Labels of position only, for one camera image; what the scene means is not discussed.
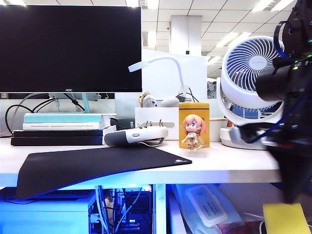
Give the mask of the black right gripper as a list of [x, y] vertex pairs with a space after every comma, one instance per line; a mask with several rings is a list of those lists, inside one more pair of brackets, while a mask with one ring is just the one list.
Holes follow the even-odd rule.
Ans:
[[292, 204], [310, 181], [309, 159], [277, 159], [278, 157], [311, 158], [311, 129], [276, 129], [266, 140], [269, 153], [276, 159], [282, 182], [284, 202]]

